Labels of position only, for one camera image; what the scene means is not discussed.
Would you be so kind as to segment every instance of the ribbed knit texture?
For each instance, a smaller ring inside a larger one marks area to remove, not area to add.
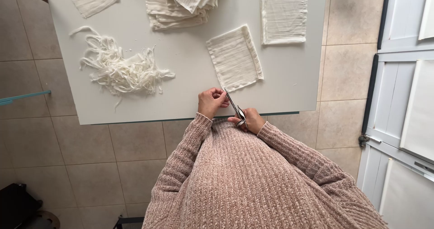
[[[387,228],[355,180],[267,122],[257,136],[197,113],[143,228]]]

